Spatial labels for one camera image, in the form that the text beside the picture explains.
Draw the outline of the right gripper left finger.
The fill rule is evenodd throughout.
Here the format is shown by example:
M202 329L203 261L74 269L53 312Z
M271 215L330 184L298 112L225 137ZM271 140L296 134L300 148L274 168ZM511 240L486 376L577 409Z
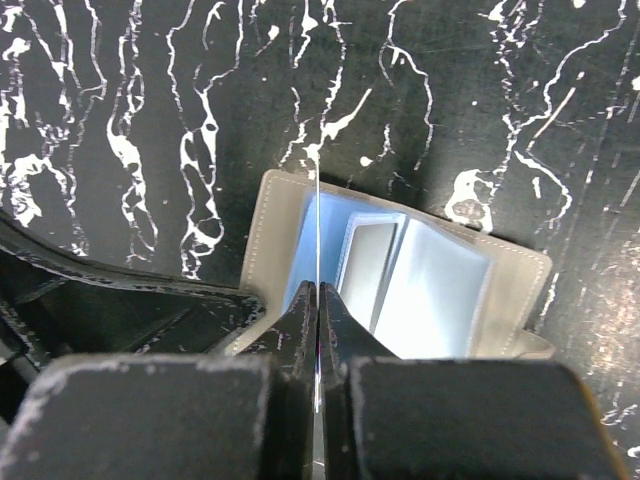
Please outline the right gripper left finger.
M317 290L281 322L294 349L237 356L71 355L31 384L5 479L308 479Z

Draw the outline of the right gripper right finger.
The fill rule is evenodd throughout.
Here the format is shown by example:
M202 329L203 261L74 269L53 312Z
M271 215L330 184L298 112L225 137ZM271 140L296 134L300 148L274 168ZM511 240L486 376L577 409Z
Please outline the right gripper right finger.
M402 360L318 291L331 479L623 479L589 389L548 360Z

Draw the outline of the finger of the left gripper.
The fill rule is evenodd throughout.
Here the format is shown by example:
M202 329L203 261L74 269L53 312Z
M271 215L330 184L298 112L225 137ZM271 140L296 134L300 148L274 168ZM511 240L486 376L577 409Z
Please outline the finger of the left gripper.
M1 419L53 360L89 353L209 353L264 312L233 288L88 260L1 216Z

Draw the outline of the thin silver credit card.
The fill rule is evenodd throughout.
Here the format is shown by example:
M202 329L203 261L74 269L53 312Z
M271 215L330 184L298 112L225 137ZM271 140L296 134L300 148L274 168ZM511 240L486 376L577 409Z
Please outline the thin silver credit card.
M320 154L316 155L315 163L315 200L316 200L316 274L315 274L315 286L316 286L316 346L315 346L315 366L314 366L314 413L320 412L322 404L321 394L321 343L320 343L320 280L321 280L321 193L320 193Z

